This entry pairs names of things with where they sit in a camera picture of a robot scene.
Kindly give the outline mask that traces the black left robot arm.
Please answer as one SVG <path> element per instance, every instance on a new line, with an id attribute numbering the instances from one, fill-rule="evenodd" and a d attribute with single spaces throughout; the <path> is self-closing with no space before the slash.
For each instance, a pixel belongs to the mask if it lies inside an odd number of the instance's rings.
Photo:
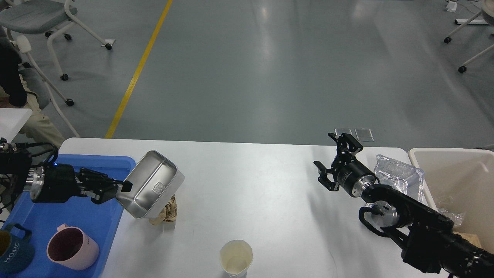
<path id="1" fill-rule="evenodd" d="M 10 192 L 10 201 L 2 210 L 14 207 L 26 186 L 35 203 L 64 203 L 71 197 L 90 197 L 94 204 L 103 204 L 119 192 L 131 191 L 130 181 L 119 181 L 88 168 L 77 172 L 72 165 L 58 163 L 58 147 L 46 145 L 47 150 L 31 153 L 30 148 L 44 143 L 10 143 L 1 138 L 1 185 Z"/>

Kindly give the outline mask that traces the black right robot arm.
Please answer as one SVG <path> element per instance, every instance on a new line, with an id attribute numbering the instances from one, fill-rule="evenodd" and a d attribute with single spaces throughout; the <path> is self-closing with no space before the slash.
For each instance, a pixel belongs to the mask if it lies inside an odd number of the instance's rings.
<path id="1" fill-rule="evenodd" d="M 363 146 L 348 133 L 328 133 L 336 143 L 336 156 L 326 168 L 314 161 L 318 181 L 329 191 L 340 188 L 371 207 L 361 207 L 360 222 L 377 236 L 394 241 L 401 258 L 422 273 L 440 273 L 458 278 L 492 278 L 494 257 L 455 234 L 453 221 L 421 202 L 408 197 L 379 178 L 356 154 Z"/>

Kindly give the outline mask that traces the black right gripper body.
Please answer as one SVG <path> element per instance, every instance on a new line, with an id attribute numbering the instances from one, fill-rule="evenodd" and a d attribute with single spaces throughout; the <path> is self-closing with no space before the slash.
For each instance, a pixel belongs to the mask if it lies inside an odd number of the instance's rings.
<path id="1" fill-rule="evenodd" d="M 336 169 L 333 179 L 351 197 L 361 197 L 365 189 L 376 184 L 378 178 L 356 158 L 356 154 L 364 148 L 362 144 L 350 134 L 342 134 L 339 139 L 337 155 L 331 164 L 331 168 Z"/>

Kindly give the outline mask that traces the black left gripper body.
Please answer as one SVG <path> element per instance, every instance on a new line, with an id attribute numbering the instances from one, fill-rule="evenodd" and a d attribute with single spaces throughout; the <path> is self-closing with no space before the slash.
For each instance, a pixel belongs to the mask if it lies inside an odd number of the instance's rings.
<path id="1" fill-rule="evenodd" d="M 71 197 L 92 197 L 72 165 L 51 164 L 30 169 L 30 199 L 35 203 L 64 203 Z"/>

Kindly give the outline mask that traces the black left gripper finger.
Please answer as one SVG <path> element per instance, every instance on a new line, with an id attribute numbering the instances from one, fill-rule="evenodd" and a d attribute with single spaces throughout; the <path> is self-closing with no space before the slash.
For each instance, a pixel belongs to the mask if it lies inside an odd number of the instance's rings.
<path id="1" fill-rule="evenodd" d="M 81 168 L 79 171 L 79 181 L 82 187 L 88 190 L 110 190 L 120 189 L 123 192 L 130 192 L 133 184 L 130 181 L 120 181 L 110 178 L 107 174 L 97 172 L 88 168 Z"/>
<path id="2" fill-rule="evenodd" d="M 115 198 L 118 192 L 117 185 L 110 185 L 104 188 L 96 188 L 94 190 L 87 191 L 87 196 L 91 198 L 91 202 L 100 205 Z"/>

